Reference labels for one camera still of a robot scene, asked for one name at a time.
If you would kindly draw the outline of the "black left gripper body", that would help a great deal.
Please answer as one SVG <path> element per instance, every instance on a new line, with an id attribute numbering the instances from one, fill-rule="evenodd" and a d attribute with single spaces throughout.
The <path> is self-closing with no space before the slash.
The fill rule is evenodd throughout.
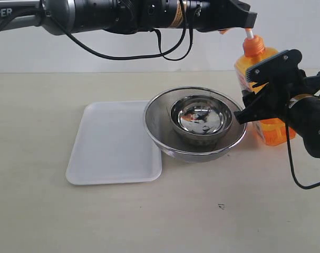
<path id="1" fill-rule="evenodd" d="M 185 28 L 207 33 L 238 27 L 234 1 L 185 1 Z"/>

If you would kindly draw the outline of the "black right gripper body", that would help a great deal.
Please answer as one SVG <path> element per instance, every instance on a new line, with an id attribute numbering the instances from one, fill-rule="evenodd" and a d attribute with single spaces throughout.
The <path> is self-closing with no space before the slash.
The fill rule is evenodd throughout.
<path id="1" fill-rule="evenodd" d="M 262 119 L 285 121 L 286 109 L 296 99 L 311 95 L 312 89 L 307 84 L 305 71 L 294 68 L 271 78 L 262 92 Z"/>

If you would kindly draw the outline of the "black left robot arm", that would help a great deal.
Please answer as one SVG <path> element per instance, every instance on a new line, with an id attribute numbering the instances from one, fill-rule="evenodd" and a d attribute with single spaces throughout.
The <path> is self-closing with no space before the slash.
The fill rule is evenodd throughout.
<path id="1" fill-rule="evenodd" d="M 53 35 L 104 30 L 130 35 L 154 28 L 193 28 L 199 32 L 253 28 L 257 13 L 242 1 L 0 1 L 0 32 L 43 27 Z"/>

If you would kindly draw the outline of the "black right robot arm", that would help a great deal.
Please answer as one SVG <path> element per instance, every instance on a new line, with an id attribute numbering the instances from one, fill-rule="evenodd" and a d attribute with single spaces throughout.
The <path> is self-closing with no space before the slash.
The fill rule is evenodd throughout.
<path id="1" fill-rule="evenodd" d="M 243 97 L 245 109 L 235 112 L 240 124 L 278 118 L 303 139 L 306 151 L 320 158 L 320 72 L 307 77 L 303 70 L 270 72 L 258 81 L 264 87 Z"/>

